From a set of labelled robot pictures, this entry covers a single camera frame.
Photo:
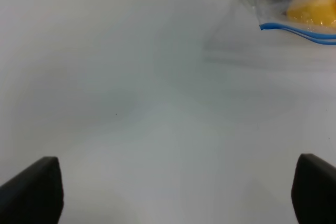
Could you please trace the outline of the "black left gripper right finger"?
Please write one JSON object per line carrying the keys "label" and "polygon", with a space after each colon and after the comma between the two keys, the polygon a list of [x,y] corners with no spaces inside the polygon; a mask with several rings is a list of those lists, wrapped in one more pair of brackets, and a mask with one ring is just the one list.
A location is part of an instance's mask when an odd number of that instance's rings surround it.
{"label": "black left gripper right finger", "polygon": [[313,154],[301,154],[291,200],[298,223],[335,223],[335,167]]}

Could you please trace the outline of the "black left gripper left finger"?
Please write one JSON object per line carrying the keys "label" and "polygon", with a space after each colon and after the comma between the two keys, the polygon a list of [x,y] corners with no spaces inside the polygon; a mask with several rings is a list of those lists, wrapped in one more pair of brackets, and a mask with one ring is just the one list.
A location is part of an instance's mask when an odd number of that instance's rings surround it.
{"label": "black left gripper left finger", "polygon": [[57,157],[43,157],[1,185],[1,223],[58,223],[63,207]]}

